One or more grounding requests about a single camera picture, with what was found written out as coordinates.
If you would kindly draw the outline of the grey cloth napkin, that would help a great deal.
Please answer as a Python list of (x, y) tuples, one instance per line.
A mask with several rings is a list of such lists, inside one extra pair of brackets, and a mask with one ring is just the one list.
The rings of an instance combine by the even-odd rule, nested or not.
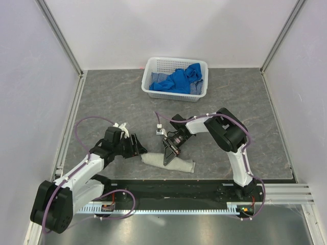
[(145, 153), (141, 155), (144, 164), (166, 170), (179, 171), (184, 173), (194, 173), (196, 163), (192, 160), (183, 160), (175, 157), (168, 165), (164, 166), (163, 153)]

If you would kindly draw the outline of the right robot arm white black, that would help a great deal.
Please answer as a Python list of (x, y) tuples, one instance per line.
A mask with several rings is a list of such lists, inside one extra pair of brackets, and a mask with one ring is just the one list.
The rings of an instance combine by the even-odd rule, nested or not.
[(193, 135), (209, 133), (220, 149), (227, 153), (236, 185), (234, 195), (240, 201), (252, 196), (256, 182), (248, 164), (246, 153), (249, 141), (247, 128), (226, 108), (215, 113), (193, 116), (188, 119), (176, 114), (167, 119), (175, 129), (172, 136), (164, 131), (161, 124), (158, 132), (163, 132), (165, 147), (163, 165), (167, 166), (179, 156), (181, 146)]

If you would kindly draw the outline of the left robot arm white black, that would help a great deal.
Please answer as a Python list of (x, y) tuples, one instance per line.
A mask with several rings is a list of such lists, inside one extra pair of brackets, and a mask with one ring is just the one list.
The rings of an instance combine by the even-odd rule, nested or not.
[(111, 181), (100, 175), (116, 156), (125, 159), (145, 154), (135, 134), (117, 127), (108, 127), (105, 135), (86, 157), (70, 172), (53, 182), (43, 181), (37, 190), (30, 220), (58, 234), (64, 232), (74, 214), (89, 202), (112, 195)]

